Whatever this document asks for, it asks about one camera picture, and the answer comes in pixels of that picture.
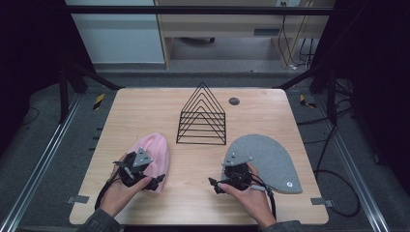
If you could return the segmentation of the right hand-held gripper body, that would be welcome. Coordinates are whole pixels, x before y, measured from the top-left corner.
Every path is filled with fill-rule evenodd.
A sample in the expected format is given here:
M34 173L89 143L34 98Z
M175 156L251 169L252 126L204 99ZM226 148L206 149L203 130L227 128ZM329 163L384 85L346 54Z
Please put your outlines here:
M238 190L247 189L252 181L248 162L252 160L253 157L235 153L227 155L222 163L222 181Z

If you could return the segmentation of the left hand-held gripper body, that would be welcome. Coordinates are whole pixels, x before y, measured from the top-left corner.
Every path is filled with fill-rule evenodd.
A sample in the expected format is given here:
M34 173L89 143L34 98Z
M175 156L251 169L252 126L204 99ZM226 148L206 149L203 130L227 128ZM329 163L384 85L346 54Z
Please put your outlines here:
M152 161L153 159L145 150L139 147L137 151L126 154L122 161L115 161L114 164L118 166L122 183L127 187L132 187L146 177L144 170Z

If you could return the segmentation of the pink beanie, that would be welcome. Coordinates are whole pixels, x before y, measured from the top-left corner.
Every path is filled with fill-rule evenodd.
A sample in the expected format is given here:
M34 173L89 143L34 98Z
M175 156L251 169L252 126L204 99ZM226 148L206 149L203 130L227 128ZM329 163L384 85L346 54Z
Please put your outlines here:
M139 147L142 147L145 152L153 159L149 166L144 170L146 177L158 177L162 174L167 176L170 155L167 146L167 141L160 133L152 133L139 139L129 150L128 153L135 152ZM164 180L159 184L159 187L154 192L162 192Z

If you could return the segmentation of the grey beanie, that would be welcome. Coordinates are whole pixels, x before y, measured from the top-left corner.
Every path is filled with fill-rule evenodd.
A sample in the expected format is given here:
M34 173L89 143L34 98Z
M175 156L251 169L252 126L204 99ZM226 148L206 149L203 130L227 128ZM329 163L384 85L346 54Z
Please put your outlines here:
M234 140L222 162L221 178L227 180L228 167L251 162L258 176L272 189L288 194L303 192L296 168L285 148L273 138L247 134Z

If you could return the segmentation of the black wire rack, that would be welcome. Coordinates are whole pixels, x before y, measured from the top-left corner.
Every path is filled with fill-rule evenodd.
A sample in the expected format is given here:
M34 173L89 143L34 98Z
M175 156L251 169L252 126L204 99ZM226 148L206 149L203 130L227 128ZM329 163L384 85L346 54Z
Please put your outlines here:
M226 113L209 87L201 82L180 111L176 142L226 144Z

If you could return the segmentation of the person's right hand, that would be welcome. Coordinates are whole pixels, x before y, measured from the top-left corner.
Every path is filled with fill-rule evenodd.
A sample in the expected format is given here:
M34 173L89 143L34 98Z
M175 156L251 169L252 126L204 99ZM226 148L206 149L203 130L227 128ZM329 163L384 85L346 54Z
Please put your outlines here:
M265 230L277 222L264 191L254 188L238 190L228 184L219 184L219 188L238 200L261 230Z

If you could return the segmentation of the person's left hand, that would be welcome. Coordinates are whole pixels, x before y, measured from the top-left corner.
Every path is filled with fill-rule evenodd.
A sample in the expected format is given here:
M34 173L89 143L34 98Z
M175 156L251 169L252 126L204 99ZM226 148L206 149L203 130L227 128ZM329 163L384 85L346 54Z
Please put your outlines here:
M151 177L145 177L134 186L127 187L121 180L117 179L117 169L118 166L114 165L112 175L109 178L111 185L104 193L100 203L100 209L113 218L128 205L138 192L142 191L151 182Z

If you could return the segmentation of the yellow black hazard tape strip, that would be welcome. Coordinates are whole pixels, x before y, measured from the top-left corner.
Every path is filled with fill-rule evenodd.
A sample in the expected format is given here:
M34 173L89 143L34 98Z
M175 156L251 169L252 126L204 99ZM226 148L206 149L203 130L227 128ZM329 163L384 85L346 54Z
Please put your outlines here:
M307 107L309 107L309 108L316 108L316 107L317 107L317 105L316 105L315 103L307 102L307 100L306 100L306 98L305 98L304 95L300 95L300 104L301 104L301 105L305 105L305 106L307 106Z

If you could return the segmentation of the black curtain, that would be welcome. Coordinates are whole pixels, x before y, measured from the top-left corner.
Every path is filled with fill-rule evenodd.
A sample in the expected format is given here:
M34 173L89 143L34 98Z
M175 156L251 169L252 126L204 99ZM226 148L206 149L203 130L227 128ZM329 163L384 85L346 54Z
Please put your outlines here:
M31 96L58 82L59 53L94 69L66 0L0 0L0 156L13 140Z
M410 0L336 0L313 64L353 83L353 104L382 161L410 195Z

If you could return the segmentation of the light wooden desk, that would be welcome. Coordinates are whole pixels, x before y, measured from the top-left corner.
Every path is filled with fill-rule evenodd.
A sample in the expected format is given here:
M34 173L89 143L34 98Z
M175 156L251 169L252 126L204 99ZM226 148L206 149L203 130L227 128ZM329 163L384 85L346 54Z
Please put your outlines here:
M155 6L226 6L331 8L336 0L153 0ZM265 37L274 44L284 68L296 65L295 53L302 39L319 39L327 24L325 15L209 15L160 14L164 62L170 65L176 38Z

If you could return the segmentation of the black metal crossbar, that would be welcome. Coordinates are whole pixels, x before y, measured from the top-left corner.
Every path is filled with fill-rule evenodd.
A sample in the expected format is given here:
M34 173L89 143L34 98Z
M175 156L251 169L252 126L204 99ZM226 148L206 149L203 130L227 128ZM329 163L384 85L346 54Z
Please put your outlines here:
M64 8L71 14L124 15L331 15L333 8L226 7L226 6L80 6Z

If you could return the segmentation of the yellow-handled tool on floor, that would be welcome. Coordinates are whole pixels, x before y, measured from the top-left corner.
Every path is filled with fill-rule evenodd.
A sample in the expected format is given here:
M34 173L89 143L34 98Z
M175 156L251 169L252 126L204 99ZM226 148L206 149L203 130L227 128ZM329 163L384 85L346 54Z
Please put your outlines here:
M97 109L100 108L101 103L102 103L102 101L103 101L103 99L104 99L104 96L105 96L105 94L99 94L99 95L97 96L96 101L95 101L95 103L94 103L94 105L93 105L93 110L97 110Z

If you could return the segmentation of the grey table edge bracket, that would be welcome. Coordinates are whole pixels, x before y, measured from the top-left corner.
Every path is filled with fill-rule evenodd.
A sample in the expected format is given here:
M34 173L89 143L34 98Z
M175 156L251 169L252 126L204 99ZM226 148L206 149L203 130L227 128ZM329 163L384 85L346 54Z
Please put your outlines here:
M321 197L312 197L310 202L312 205L324 205L326 208L333 208L335 206L332 200L327 200Z
M81 203L81 204L86 204L89 200L88 196L84 195L75 195L75 196L69 196L66 200L67 203L69 204L74 204L74 203Z

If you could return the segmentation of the black metal frame strut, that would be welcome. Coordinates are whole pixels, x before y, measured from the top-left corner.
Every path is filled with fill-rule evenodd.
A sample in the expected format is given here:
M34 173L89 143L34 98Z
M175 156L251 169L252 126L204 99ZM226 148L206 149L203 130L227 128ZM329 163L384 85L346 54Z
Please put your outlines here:
M99 82L104 87L110 90L120 90L123 86L116 85L105 78L98 75L96 72L86 69L77 63L63 64L58 70L59 79L59 95L60 95L60 119L59 123L62 124L69 116L69 97L68 97L68 84L71 84L76 93L84 93L88 86L85 83L83 77L87 76L91 79Z
M313 81L310 84L309 90L312 94L320 93L324 88L327 88L327 108L326 113L331 123L337 124L337 107L336 99L336 72L333 68L327 65L316 65L308 71L303 72L289 81L278 86L278 89L287 90L302 80L312 77Z

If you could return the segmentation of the aluminium floor rail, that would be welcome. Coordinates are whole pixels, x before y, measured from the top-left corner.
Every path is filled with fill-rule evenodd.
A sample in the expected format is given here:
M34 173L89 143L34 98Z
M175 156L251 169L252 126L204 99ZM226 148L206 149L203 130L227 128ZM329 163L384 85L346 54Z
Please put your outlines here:
M341 133L338 131L340 127L341 119L345 114L350 114L351 109L342 108L337 109L335 126L332 122L327 122L326 126L332 132L332 139L334 140L337 155L342 163L344 172L347 174L350 181L350 185L356 192L359 198L359 205L362 211L366 214L367 221L369 222L373 232L391 232L391 229L385 220L376 200L367 185L364 176L362 175L359 167L354 162L351 153L349 152L346 143L344 142Z
M20 192L18 199L14 203L7 216L0 224L0 232L15 232L19 223L22 220L32 198L34 197L43 177L53 160L69 126L72 123L73 117L78 110L78 106L83 99L83 94L74 94L73 100L69 105L69 111L66 118L58 125L54 134L45 147L40 160L36 164L32 174L26 182L23 190Z

